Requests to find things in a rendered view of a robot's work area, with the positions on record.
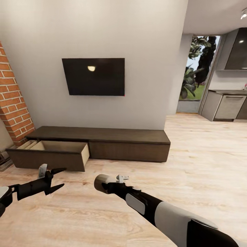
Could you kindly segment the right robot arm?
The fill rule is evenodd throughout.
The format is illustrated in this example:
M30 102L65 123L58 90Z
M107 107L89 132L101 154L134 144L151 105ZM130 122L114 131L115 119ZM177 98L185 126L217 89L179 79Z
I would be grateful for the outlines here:
M164 233L178 247L247 247L247 244L218 230L210 220L126 186L129 175L118 175L114 183L102 183L108 194L116 194L128 206Z

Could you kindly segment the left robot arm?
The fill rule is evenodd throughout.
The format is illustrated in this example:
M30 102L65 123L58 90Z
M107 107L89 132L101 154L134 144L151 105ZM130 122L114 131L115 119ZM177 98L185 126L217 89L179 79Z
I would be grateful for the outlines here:
M64 184L51 187L51 181L54 174L65 170L67 170L67 168L54 168L52 170L47 170L47 164L42 164L39 167L37 180L30 181L29 183L22 185L15 184L11 186L0 187L0 217L5 212L5 208L13 202L12 194L14 192L17 192L17 199L19 201L43 191L46 195L49 195L50 193L53 193L54 191L63 187ZM14 191L12 191L13 187Z

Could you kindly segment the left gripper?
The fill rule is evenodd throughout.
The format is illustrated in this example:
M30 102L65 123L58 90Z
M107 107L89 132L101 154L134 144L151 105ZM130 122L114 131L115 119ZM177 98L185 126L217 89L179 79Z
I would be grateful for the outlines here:
M60 173L65 170L67 170L67 168L54 168L52 170L47 170L44 178L30 181L30 185L31 185L31 195L30 196L43 192L43 191L45 192L46 195L49 195L50 193L53 193L54 191L63 187L64 184L51 187L51 181L52 181L54 174Z

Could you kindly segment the pillar candle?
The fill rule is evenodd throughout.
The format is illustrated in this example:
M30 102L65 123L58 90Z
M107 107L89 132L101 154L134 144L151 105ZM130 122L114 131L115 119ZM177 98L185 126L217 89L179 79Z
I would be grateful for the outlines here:
M114 183L116 179L113 176L100 174L94 180L94 188L100 192L104 192L107 194L107 190L105 190L102 186L102 183Z

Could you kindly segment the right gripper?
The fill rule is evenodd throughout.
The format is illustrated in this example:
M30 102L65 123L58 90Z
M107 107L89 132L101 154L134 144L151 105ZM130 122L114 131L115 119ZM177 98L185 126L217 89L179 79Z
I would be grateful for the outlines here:
M117 196L120 197L120 190L123 186L126 186L125 183L102 183L102 186L105 190L107 190L108 194L116 194Z

